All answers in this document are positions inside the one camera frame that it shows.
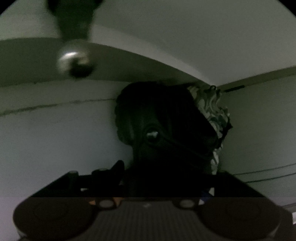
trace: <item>gray wall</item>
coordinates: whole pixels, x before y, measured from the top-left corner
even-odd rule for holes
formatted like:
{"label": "gray wall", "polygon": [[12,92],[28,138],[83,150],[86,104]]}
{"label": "gray wall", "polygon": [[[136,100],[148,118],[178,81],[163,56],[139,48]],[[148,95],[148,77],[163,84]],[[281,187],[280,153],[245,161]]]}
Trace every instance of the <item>gray wall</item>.
{"label": "gray wall", "polygon": [[280,205],[296,202],[296,76],[225,93],[221,103],[233,125],[222,169]]}
{"label": "gray wall", "polygon": [[114,98],[127,84],[84,80],[0,88],[0,240],[17,240],[16,205],[66,172],[85,175],[119,159],[129,163],[132,149],[118,140],[114,116]]}

